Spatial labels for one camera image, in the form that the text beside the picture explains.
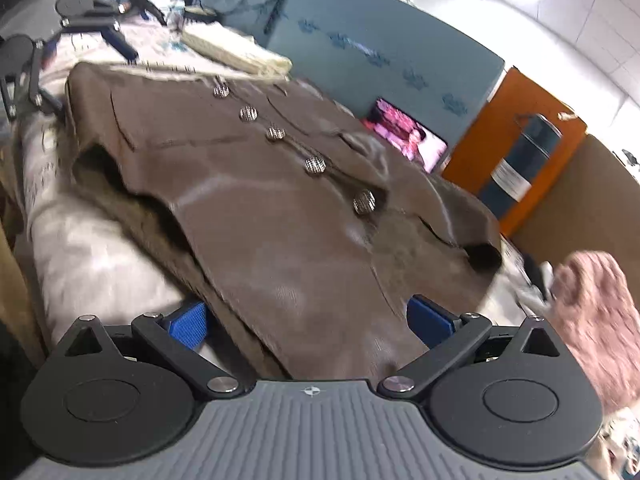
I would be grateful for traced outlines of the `brown leather jacket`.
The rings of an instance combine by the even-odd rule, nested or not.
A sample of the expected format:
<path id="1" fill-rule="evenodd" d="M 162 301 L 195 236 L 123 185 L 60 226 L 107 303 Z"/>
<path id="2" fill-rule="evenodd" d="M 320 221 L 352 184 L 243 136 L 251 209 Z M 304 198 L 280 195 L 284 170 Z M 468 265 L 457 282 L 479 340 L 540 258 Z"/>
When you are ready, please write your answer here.
<path id="1" fill-rule="evenodd" d="M 263 378 L 378 382 L 424 353 L 406 307 L 472 312 L 498 222 L 315 88 L 80 63 L 74 188 L 202 298 Z"/>

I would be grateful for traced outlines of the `patterned bed sheet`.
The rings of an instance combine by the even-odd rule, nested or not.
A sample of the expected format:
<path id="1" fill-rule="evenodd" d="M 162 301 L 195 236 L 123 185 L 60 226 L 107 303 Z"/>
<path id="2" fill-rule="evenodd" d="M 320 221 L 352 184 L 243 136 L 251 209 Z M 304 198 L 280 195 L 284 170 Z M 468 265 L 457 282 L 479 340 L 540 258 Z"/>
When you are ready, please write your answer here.
<path id="1" fill-rule="evenodd" d="M 64 38 L 55 49 L 53 63 L 44 71 L 43 87 L 66 99 L 66 80 L 80 63 L 164 79 L 219 77 L 265 84 L 308 84 L 302 80 L 265 80 L 228 70 L 179 46 L 168 30 L 150 23 L 127 24 L 124 33 L 141 50 L 139 65 L 126 65 L 97 36 Z M 74 188 L 73 147 L 66 121 L 28 113 L 15 131 L 20 139 L 16 166 L 21 171 L 18 188 L 26 234 L 32 243 L 44 322 L 52 341 L 60 340 L 79 315 L 92 313 L 104 322 L 122 324 L 145 311 L 166 313 L 188 295 L 204 301 L 170 276 L 117 219 Z M 521 273 L 506 260 L 502 243 L 501 258 L 500 269 L 485 297 L 472 312 L 485 315 L 498 325 L 518 325 L 526 315 L 518 302 Z M 220 327 L 215 350 L 222 362 L 230 363 L 242 354 L 221 324 Z"/>

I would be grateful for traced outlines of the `cream knit sweater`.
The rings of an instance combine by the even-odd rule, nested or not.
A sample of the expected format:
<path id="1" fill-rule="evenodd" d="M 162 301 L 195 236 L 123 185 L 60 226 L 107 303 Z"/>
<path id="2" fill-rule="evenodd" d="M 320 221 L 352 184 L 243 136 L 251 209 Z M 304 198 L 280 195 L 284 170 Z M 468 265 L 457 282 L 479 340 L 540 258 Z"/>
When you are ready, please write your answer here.
<path id="1" fill-rule="evenodd" d="M 286 56 L 256 44 L 252 36 L 242 36 L 219 23 L 188 23 L 182 42 L 204 58 L 262 78 L 285 78 L 293 63 Z"/>

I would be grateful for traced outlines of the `pink knit sweater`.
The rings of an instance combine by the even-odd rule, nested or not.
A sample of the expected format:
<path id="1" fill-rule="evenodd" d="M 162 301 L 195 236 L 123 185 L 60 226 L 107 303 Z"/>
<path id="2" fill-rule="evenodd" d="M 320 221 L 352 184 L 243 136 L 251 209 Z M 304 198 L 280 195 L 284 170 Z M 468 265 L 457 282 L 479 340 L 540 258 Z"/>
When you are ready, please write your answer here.
<path id="1" fill-rule="evenodd" d="M 574 252 L 554 271 L 549 321 L 596 389 L 605 414 L 639 402 L 639 312 L 607 252 Z"/>

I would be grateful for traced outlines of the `brown cardboard box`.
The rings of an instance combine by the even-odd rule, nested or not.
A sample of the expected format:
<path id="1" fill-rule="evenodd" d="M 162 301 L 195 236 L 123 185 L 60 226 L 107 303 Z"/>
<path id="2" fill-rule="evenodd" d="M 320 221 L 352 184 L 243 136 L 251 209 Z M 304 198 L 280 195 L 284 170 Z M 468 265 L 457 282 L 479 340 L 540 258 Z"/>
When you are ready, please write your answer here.
<path id="1" fill-rule="evenodd" d="M 551 263 L 578 250 L 608 252 L 628 280 L 635 280 L 639 183 L 604 144 L 587 136 L 511 240 L 523 252 Z"/>

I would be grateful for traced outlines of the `dark blue vacuum bottle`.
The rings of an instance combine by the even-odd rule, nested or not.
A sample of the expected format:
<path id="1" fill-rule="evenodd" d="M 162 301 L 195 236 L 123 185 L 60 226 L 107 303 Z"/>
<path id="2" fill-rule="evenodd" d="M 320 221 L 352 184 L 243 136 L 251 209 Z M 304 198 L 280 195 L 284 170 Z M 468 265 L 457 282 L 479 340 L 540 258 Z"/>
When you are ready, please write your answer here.
<path id="1" fill-rule="evenodd" d="M 498 220 L 528 193 L 562 139 L 560 130 L 544 115 L 516 115 L 514 120 L 520 134 L 478 194 Z"/>

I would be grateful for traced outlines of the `blue-grey printed box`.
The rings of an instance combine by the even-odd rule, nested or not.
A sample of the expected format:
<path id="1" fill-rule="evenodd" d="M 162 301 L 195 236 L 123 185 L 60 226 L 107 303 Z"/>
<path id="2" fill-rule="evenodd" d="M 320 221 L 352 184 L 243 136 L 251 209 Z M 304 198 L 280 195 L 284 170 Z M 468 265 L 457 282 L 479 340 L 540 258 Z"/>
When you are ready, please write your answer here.
<path id="1" fill-rule="evenodd" d="M 455 146 L 503 73 L 499 55 L 399 0 L 285 0 L 268 48 L 366 116 L 382 98 Z"/>

